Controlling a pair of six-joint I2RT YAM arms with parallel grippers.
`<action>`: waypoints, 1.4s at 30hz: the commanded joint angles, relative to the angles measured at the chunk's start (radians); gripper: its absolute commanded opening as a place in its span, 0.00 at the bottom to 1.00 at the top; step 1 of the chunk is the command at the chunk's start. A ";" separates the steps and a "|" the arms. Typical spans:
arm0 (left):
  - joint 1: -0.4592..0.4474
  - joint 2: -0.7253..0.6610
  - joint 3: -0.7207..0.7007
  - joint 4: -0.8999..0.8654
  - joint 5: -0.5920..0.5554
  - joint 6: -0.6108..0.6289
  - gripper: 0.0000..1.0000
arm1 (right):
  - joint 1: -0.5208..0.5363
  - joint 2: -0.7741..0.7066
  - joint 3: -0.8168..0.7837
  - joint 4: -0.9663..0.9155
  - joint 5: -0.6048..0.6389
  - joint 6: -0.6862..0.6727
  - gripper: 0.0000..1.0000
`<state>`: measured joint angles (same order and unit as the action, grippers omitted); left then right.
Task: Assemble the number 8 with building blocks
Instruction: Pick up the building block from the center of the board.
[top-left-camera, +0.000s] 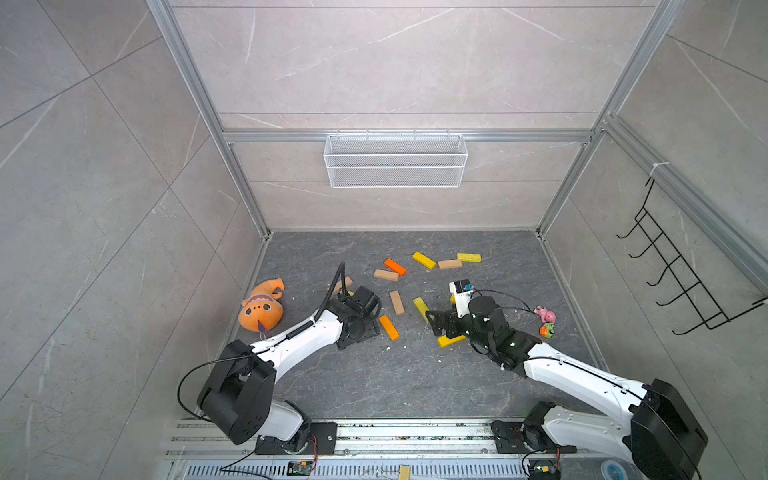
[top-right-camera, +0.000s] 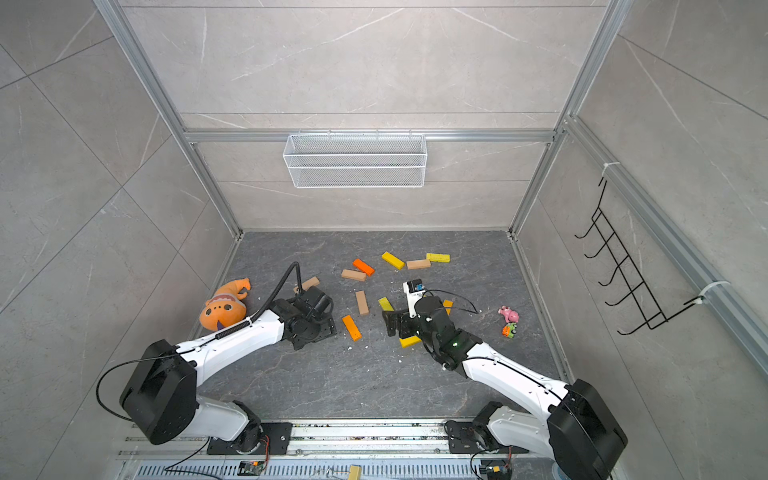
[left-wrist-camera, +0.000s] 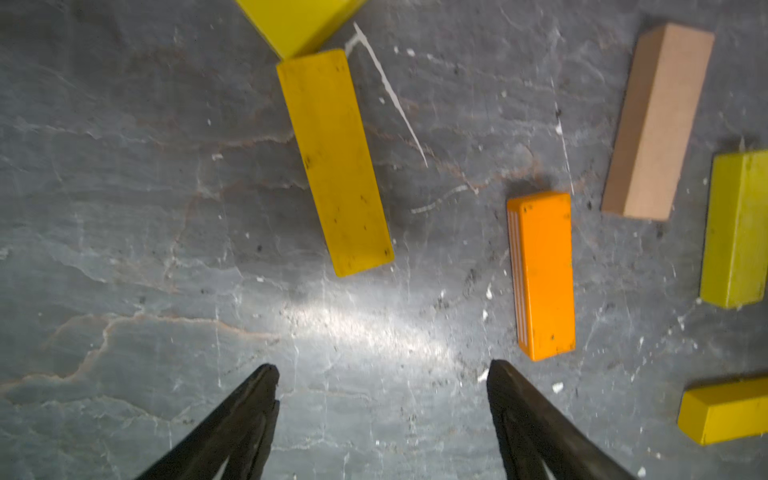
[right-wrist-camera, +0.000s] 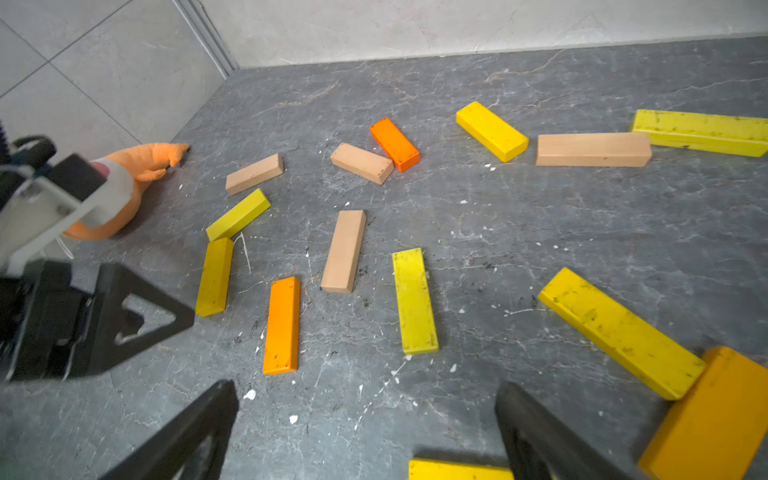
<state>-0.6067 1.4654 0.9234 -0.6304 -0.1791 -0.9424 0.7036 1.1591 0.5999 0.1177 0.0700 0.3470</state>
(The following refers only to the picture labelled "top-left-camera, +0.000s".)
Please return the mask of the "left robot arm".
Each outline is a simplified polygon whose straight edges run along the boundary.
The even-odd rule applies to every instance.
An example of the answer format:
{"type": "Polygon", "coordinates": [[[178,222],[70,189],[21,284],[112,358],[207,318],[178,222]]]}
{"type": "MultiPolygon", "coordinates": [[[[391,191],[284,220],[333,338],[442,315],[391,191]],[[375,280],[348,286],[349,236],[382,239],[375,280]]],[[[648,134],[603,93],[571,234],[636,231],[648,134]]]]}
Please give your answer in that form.
{"type": "Polygon", "coordinates": [[[214,424],[235,445],[251,438],[273,440],[289,454],[316,446],[311,419],[289,401],[274,399],[278,381],[315,352],[334,345],[338,350],[379,334],[381,299],[370,289],[351,292],[345,264],[340,263],[319,307],[302,322],[273,337],[246,344],[234,340],[216,360],[190,370],[212,368],[196,399],[196,410],[178,405],[192,417],[214,424]]]}

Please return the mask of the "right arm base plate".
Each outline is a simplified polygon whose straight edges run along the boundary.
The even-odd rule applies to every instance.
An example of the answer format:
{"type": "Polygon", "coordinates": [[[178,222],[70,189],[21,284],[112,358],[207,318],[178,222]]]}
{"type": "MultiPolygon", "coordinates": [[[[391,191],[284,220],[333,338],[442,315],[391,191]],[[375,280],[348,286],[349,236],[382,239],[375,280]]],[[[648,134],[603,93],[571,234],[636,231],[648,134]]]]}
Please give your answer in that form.
{"type": "Polygon", "coordinates": [[[527,454],[535,452],[573,454],[573,445],[559,444],[544,430],[544,418],[556,404],[540,401],[521,421],[494,420],[491,432],[499,454],[527,454]]]}

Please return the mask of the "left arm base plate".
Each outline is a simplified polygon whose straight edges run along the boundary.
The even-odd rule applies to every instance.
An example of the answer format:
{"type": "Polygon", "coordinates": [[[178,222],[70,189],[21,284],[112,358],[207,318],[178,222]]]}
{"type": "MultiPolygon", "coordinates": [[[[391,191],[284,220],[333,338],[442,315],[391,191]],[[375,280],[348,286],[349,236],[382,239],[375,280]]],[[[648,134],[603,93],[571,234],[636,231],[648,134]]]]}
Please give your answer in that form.
{"type": "Polygon", "coordinates": [[[339,425],[335,422],[311,422],[299,428],[287,441],[275,437],[259,439],[257,455],[332,455],[335,452],[339,425]]]}

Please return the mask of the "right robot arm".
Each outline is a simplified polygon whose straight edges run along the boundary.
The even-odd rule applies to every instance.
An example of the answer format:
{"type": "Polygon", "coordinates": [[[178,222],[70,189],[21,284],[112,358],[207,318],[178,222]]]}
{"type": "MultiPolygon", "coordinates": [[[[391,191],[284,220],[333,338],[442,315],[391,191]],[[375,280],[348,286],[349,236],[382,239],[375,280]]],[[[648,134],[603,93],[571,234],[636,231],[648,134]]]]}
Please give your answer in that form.
{"type": "Polygon", "coordinates": [[[490,296],[464,292],[454,309],[427,310],[424,317],[436,336],[463,336],[501,370],[557,388],[594,410],[541,401],[512,432],[495,422],[498,440],[515,440],[536,453],[585,448],[630,462],[649,479],[700,478],[708,437],[673,385],[626,379],[578,361],[512,328],[490,296]]]}

